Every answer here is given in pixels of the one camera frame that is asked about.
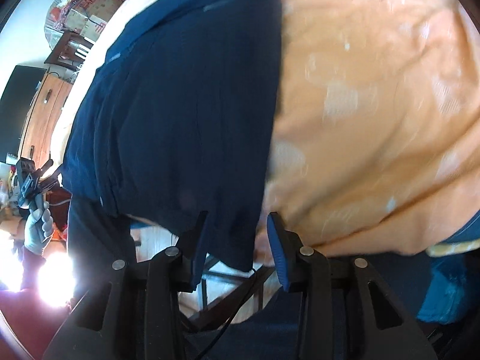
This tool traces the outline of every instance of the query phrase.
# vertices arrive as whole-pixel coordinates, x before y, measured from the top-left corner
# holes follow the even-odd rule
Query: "metal screw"
[[[170,246],[167,250],[165,250],[165,254],[169,257],[175,257],[179,253],[180,250],[176,246]]]
[[[125,267],[125,262],[123,261],[123,259],[117,259],[112,264],[112,268],[115,269],[116,271],[119,271],[120,269],[123,269],[124,267]]]
[[[358,258],[358,259],[355,259],[355,265],[358,268],[366,268],[367,265],[368,265],[368,262],[367,262],[367,260],[365,260],[363,258]]]
[[[311,256],[314,252],[315,250],[310,246],[302,246],[300,248],[300,254],[302,256]]]

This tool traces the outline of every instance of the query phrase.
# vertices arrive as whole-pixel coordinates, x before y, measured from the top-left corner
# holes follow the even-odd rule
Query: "white glove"
[[[53,235],[53,218],[50,214],[49,203],[44,202],[43,214],[39,209],[31,211],[25,224],[25,247],[41,256]]]

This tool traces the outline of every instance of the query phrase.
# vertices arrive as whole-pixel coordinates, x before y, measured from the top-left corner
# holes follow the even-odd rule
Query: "black screen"
[[[0,161],[17,155],[23,124],[45,69],[16,66],[0,100]]]

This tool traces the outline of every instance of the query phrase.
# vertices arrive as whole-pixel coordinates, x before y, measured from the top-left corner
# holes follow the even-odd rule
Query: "wooden cabinet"
[[[41,167],[50,159],[53,129],[62,113],[72,85],[46,73],[35,94],[23,125],[18,156],[35,161]]]

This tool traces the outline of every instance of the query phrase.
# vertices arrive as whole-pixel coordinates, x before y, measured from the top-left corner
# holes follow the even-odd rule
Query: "white floor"
[[[177,238],[172,235],[169,231],[165,230],[162,227],[144,227],[140,230],[132,230],[132,236],[134,239],[139,239],[142,243],[140,247],[137,247],[137,260],[145,261],[157,254],[158,252],[164,250],[165,248],[174,245],[177,242]],[[227,274],[235,275],[248,275],[239,271],[228,268],[222,263],[214,266],[212,271],[222,272]],[[219,283],[213,280],[207,280],[207,299],[208,303],[211,303],[213,300],[218,297],[224,297],[230,293],[235,286],[228,283]],[[263,289],[263,305],[265,306],[267,302],[272,298],[272,295],[280,288],[280,283],[278,282],[277,275],[273,274],[265,283]],[[180,293],[179,302],[181,304],[181,309],[187,316],[190,316],[199,310],[197,293],[193,292],[192,294]],[[234,323],[244,321],[253,314],[253,299],[250,299],[245,305],[240,309],[237,316],[234,319]]]

